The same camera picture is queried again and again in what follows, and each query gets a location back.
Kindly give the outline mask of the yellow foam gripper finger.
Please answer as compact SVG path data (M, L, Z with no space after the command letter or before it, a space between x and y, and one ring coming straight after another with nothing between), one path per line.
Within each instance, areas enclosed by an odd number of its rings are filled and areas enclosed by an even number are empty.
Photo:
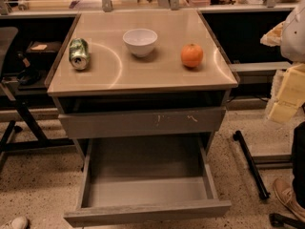
M293 64L286 71L277 70L267 104L267 118L288 122L305 103L305 64Z

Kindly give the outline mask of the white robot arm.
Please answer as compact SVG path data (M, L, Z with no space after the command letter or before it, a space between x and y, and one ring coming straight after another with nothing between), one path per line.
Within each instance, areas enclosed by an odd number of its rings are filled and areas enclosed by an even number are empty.
M283 23L280 51L293 65L276 72L266 112L269 120L284 123L305 103L305 0Z

